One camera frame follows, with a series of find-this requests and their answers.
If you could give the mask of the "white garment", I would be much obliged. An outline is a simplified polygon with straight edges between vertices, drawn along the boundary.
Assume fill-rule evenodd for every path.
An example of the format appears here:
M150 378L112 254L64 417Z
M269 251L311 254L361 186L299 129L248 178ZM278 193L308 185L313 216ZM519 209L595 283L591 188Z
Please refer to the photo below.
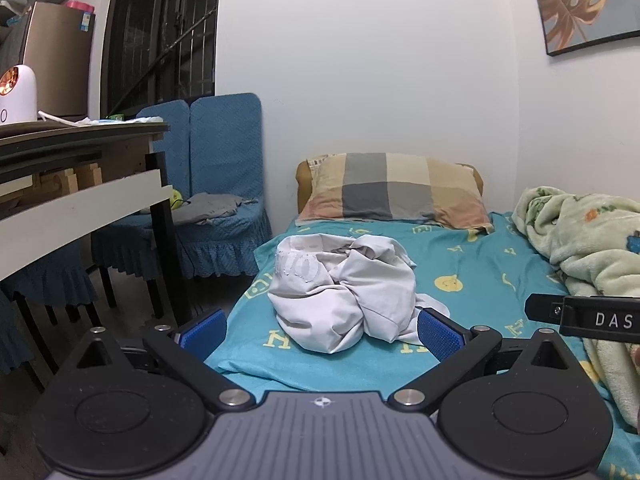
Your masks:
M268 297L282 330L308 351L346 351L364 335L418 344L419 314L450 312L416 291L415 267L386 236L289 236L277 246Z

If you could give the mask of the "green fleece blanket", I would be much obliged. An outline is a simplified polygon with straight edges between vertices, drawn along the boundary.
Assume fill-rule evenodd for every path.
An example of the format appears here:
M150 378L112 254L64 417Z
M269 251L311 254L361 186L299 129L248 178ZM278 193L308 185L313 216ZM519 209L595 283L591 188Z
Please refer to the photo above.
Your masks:
M639 204L634 200L538 186L523 192L512 221L560 269L571 295L639 296ZM638 344L589 338L582 343L624 421L637 428Z

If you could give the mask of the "blue covered chair left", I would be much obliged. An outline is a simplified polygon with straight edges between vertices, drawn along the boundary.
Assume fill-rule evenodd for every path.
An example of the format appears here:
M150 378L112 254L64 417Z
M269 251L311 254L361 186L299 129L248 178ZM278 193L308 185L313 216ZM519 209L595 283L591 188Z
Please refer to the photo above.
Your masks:
M162 318L168 308L158 286L162 269L168 266L174 278L181 275L170 202L175 183L180 191L190 184L190 110L186 102L175 100L145 107L134 119L99 124L111 135L103 141L107 203L120 203L90 233L92 260L112 309L114 269L145 281L153 316ZM171 259L163 263L168 250L173 251Z

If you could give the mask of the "blue covered chair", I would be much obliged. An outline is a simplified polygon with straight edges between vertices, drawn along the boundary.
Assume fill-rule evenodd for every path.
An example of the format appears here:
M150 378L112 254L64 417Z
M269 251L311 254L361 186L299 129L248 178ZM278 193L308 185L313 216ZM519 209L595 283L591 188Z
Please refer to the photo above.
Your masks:
M186 278L255 275L254 250L271 237L265 205L262 103L253 93L206 96L190 106L191 193L234 195L228 217L177 226Z
M90 233L92 260L112 309L114 269L145 281L153 316L162 318L168 308L158 286L162 269L168 266L174 278L181 275L170 202L175 183L180 191L190 184L190 110L186 102L175 100L145 107L134 119L99 124L111 135L103 141L107 203L120 203ZM171 259L163 263L168 250L173 251Z

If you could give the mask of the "blue chair near table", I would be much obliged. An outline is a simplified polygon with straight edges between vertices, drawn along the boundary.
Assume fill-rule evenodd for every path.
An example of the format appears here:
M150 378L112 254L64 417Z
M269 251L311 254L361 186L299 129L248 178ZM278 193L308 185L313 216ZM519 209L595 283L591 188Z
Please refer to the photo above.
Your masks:
M64 307L71 323L80 320L79 308L84 307L92 325L102 325L94 305L98 296L82 260L80 240L24 266L5 278L1 287L9 294L9 300L16 304L29 335L52 375L58 372L58 363L40 333L30 302L46 308L52 325L58 324L54 307Z

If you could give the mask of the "grey cloth on chair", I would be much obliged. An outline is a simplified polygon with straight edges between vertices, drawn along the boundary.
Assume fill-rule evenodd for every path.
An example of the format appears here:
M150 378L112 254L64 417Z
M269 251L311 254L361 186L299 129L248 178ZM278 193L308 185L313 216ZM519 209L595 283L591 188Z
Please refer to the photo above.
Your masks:
M243 205L254 205L257 200L232 194L198 193L183 200L171 211L175 226L211 222L213 219L235 216Z

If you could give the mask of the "yellow blue plush toy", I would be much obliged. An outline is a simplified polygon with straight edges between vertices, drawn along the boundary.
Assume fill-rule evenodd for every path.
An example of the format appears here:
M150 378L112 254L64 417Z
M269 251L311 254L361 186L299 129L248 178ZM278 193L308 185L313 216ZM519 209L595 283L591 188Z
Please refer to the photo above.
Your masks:
M171 198L169 203L170 203L171 210L176 210L184 204L184 199L182 198L182 194L176 188L173 188L171 190Z

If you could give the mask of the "blue covered chair right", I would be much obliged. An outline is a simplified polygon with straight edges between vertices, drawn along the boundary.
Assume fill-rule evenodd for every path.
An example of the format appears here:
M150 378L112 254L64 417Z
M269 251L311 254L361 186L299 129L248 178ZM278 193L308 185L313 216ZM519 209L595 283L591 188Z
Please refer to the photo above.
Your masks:
M262 103L253 93L206 96L190 106L191 193L234 195L228 217L177 226L186 278L255 275L254 250L271 237L265 205Z

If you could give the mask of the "plaid pillow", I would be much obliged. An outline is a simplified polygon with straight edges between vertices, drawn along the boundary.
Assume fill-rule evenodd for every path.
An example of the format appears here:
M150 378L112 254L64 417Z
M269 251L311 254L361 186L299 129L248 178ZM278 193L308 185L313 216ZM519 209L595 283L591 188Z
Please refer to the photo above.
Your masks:
M307 160L312 193L297 222L407 221L494 230L483 195L461 164L423 155L341 153Z

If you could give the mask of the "brown headboard cushion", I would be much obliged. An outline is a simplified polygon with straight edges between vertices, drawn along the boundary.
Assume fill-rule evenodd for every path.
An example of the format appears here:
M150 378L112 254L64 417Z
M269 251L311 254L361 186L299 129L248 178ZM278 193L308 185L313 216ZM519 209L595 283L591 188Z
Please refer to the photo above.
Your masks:
M469 170L476 183L480 195L484 194L484 180L475 167L462 164ZM297 212L302 212L312 193L312 175L306 160L300 162L296 168L295 180L297 182Z

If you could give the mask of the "wooden table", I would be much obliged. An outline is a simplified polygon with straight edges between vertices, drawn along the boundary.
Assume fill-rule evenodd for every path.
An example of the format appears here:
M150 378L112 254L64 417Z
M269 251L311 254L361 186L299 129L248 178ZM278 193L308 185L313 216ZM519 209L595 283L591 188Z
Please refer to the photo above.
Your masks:
M107 176L100 125L64 126L24 122L1 129L1 199L26 200L1 221L1 275L18 270L97 229L115 211L107 203ZM168 266L162 279L172 315L188 322L190 307L180 297L183 275Z

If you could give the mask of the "white heater appliance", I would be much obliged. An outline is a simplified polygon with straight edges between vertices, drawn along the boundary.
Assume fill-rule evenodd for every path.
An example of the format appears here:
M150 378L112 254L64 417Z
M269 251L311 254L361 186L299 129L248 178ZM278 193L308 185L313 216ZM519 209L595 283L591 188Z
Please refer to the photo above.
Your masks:
M35 122L38 118L37 81L26 65L14 65L0 79L0 120L2 125Z

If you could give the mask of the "leaf painting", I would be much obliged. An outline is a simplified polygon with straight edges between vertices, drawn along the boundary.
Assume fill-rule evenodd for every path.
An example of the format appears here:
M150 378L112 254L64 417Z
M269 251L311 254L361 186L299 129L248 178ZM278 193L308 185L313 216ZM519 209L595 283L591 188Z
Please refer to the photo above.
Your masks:
M536 0L550 56L639 36L639 0Z

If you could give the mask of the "cardboard box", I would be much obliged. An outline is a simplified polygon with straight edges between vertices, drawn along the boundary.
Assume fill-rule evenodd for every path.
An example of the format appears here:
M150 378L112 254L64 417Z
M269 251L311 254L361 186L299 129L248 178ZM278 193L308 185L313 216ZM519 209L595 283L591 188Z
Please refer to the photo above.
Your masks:
M88 115L94 13L37 2L1 40L1 69L26 65L36 76L40 110L65 119Z

